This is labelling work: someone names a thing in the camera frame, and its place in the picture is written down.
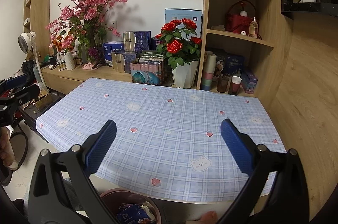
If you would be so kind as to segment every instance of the white tile floor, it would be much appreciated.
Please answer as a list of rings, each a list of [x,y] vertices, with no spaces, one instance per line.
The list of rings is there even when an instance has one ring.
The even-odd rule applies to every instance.
[[[16,172],[13,173],[10,184],[4,187],[5,191],[12,201],[15,199],[23,199],[23,197],[25,196],[29,188],[30,180],[33,175],[35,164],[40,151],[44,148],[49,149],[52,153],[57,151],[51,144],[48,144],[35,132],[33,132],[26,124],[21,122],[20,126],[28,137],[29,146],[24,163]],[[105,179],[101,179],[96,175],[91,175],[90,180],[99,194],[109,189],[118,188],[117,185]],[[231,204],[230,202],[218,202],[208,205],[189,204],[158,199],[154,199],[154,202],[158,207],[161,207],[163,209],[168,224],[184,223],[187,220],[199,219],[199,217],[203,213],[210,210],[216,211],[218,216],[220,217],[224,214],[224,212],[229,208]]]

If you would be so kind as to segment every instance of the blue plaid tablecloth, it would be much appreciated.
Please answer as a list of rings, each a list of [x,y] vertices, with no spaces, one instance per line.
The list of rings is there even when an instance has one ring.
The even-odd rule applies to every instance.
[[[37,119],[59,151],[82,144],[108,119],[117,137],[97,175],[150,197],[193,203],[234,200],[248,176],[220,135],[229,118],[271,151],[285,152],[256,98],[90,78]],[[271,173],[263,190],[269,193]]]

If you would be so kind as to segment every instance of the black shelf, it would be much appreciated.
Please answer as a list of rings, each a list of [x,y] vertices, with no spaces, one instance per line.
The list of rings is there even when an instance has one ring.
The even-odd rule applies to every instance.
[[[330,3],[285,3],[282,4],[282,14],[290,16],[292,13],[320,13],[338,18],[338,4]]]

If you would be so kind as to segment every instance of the stacked paper cup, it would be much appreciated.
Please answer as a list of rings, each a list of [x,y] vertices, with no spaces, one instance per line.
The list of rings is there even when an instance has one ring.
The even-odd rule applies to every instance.
[[[216,67],[216,58],[217,56],[215,54],[208,54],[202,74],[201,90],[210,91],[211,89],[211,83]]]

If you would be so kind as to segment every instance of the perfume bottle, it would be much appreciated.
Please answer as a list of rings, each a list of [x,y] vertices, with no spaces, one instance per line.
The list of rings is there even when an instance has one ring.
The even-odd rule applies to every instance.
[[[253,21],[250,23],[249,37],[257,38],[257,33],[258,33],[258,23],[256,21],[256,18],[254,18]]]

